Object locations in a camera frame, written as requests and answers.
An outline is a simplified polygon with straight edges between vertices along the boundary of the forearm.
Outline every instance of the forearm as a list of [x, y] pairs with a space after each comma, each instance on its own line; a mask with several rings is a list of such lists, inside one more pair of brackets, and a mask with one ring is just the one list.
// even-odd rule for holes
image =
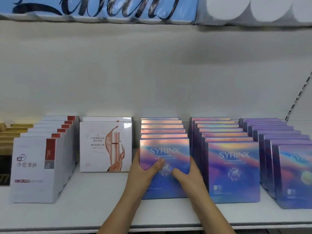
[[213, 203], [208, 193], [199, 199], [191, 200], [191, 202], [206, 233], [235, 234], [235, 231]]
[[133, 199], [123, 194], [112, 213], [99, 229], [98, 234], [128, 233], [140, 203], [140, 199]]

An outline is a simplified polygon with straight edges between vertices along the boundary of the bottle illustration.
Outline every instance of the bottle illustration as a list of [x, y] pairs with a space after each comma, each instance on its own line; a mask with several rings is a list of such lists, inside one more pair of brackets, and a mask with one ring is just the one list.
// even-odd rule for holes
[[105, 146], [110, 155], [111, 166], [108, 172], [120, 172], [122, 168], [122, 160], [125, 156], [125, 149], [121, 145], [122, 153], [120, 153], [120, 133], [113, 132], [118, 126], [113, 128], [105, 137]]

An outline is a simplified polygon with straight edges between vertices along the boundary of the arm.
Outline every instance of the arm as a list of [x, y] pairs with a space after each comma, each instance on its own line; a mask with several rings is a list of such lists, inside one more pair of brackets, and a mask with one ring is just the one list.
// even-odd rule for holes
[[174, 169], [172, 175], [178, 179], [188, 195], [206, 233], [235, 234], [231, 225], [211, 200], [204, 180], [192, 157], [189, 174], [184, 174], [180, 170]]
[[114, 210], [103, 223], [98, 234], [126, 234], [135, 213], [140, 206], [153, 176], [162, 169], [164, 160], [158, 160], [150, 169], [144, 170], [139, 164], [139, 151], [133, 159], [126, 187]]

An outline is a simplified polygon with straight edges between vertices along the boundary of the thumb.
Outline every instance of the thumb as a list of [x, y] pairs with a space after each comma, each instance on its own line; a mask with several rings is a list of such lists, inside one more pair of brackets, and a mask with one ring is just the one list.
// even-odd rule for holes
[[172, 170], [171, 175], [173, 175], [180, 183], [183, 182], [187, 177], [185, 173], [181, 172], [177, 168]]
[[165, 160], [163, 158], [159, 159], [154, 165], [149, 168], [147, 171], [151, 177], [153, 177], [157, 172], [159, 172], [162, 167], [165, 165]]

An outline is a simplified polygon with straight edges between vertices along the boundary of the shelf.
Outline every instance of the shelf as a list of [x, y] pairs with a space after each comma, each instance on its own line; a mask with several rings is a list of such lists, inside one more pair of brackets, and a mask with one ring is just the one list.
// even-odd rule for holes
[[[122, 195], [127, 173], [80, 173], [55, 204], [9, 204], [9, 187], [0, 188], [0, 232], [96, 232]], [[312, 210], [283, 210], [261, 190], [260, 203], [218, 204], [235, 229], [312, 227]], [[188, 199], [144, 200], [131, 231], [200, 230]]]

